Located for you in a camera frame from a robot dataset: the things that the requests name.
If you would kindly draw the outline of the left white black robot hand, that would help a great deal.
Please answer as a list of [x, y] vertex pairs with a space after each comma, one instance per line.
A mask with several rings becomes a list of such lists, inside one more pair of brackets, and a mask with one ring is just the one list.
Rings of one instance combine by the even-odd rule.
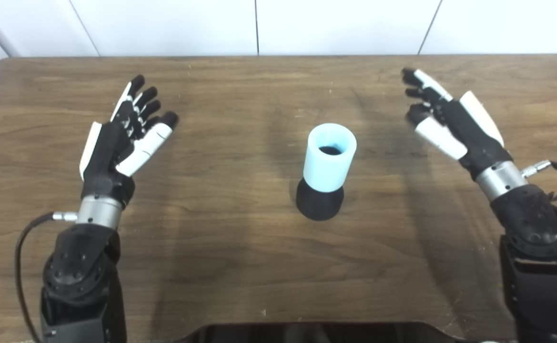
[[110, 198], [122, 208], [135, 192], [133, 176], [169, 139], [180, 118], [173, 111], [158, 115], [156, 87], [145, 87], [139, 74], [124, 88], [107, 122], [93, 122], [79, 171], [81, 197]]

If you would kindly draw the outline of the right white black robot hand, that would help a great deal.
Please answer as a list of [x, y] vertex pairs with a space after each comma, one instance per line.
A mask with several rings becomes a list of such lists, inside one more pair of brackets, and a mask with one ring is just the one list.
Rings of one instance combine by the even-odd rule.
[[405, 119], [414, 132], [460, 163], [476, 181], [482, 173], [503, 169], [516, 173], [514, 159], [504, 146], [494, 120], [477, 97], [465, 92], [454, 98], [426, 72], [403, 68], [406, 96], [416, 99]]

